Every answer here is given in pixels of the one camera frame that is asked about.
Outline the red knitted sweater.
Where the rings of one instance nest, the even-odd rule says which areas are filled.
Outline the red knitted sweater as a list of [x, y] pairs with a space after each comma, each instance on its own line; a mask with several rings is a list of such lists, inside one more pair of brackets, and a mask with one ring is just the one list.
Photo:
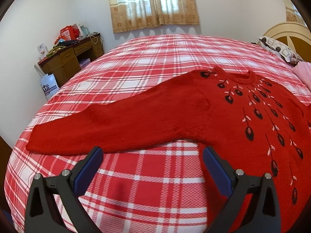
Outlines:
[[193, 70], [143, 93], [36, 125], [26, 149], [107, 155], [99, 184], [114, 232], [197, 232], [226, 202], [206, 169], [212, 147], [248, 175], [270, 173], [286, 232], [310, 197], [310, 106], [285, 87], [219, 67]]

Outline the white blue shopping bag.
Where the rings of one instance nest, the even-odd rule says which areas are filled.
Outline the white blue shopping bag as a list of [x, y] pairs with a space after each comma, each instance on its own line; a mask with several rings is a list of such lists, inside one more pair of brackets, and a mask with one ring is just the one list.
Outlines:
[[53, 74], [45, 74], [41, 79], [41, 88], [47, 100], [50, 100], [59, 91], [55, 76]]

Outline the pink blanket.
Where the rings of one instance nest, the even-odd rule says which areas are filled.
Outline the pink blanket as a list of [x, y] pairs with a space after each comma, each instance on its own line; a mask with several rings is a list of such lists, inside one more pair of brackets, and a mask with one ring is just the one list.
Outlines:
[[311, 91], [311, 63], [298, 62], [292, 71]]

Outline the brown wooden desk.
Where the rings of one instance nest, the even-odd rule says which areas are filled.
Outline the brown wooden desk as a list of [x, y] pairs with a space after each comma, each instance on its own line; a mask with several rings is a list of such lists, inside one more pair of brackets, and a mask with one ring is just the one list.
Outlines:
[[38, 62], [42, 71], [53, 74], [59, 87], [62, 87], [81, 70], [80, 62], [85, 59], [95, 61], [104, 55], [103, 41], [100, 33], [58, 50], [50, 57]]

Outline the white brown patterned pillow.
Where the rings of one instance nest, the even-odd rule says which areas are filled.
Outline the white brown patterned pillow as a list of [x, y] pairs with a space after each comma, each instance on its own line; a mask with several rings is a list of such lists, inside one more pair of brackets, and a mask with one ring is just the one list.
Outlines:
[[296, 66], [299, 62], [304, 62], [299, 54], [294, 52], [286, 44], [267, 36], [259, 37], [259, 45], [267, 51], [279, 56], [286, 63]]

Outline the cream wooden headboard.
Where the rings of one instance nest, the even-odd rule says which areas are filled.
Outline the cream wooden headboard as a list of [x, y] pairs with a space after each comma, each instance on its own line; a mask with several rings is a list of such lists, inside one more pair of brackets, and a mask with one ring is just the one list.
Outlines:
[[270, 28], [263, 36], [286, 44], [304, 61], [310, 62], [310, 31], [304, 25], [296, 22], [280, 23]]

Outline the red gift bag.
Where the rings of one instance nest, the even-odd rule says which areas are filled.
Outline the red gift bag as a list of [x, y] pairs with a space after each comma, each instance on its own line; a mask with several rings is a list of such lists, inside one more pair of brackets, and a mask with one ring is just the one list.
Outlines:
[[79, 30], [73, 26], [66, 26], [60, 30], [60, 37], [65, 41], [74, 41], [79, 37]]

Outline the beige patterned window curtain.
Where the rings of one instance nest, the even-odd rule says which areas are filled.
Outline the beige patterned window curtain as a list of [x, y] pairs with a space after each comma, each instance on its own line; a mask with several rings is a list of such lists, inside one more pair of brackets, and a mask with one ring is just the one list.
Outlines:
[[114, 33], [200, 24], [196, 0], [109, 0], [109, 3]]

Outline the white card on wall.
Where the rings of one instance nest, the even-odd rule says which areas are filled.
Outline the white card on wall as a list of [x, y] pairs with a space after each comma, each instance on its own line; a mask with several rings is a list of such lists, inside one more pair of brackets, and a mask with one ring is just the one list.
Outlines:
[[47, 56], [47, 54], [48, 54], [47, 46], [44, 43], [42, 43], [42, 44], [40, 44], [37, 47], [37, 49], [38, 49], [38, 52], [39, 52], [39, 59], [40, 60], [44, 59]]

